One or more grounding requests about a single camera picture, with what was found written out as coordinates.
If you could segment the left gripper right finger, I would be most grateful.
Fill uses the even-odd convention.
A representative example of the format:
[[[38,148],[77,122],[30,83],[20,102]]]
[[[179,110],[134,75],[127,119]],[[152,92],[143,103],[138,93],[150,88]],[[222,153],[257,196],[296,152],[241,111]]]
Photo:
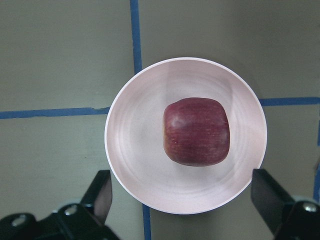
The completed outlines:
[[[320,204],[291,196],[265,169],[254,169],[251,201],[275,240],[318,240]]]

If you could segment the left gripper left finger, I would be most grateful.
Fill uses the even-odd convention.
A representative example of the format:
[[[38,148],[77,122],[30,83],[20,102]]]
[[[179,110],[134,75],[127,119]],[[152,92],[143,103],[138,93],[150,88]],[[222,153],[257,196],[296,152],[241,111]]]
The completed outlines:
[[[78,203],[61,207],[56,217],[66,240],[111,240],[113,232],[105,225],[112,205],[109,170],[97,172]]]

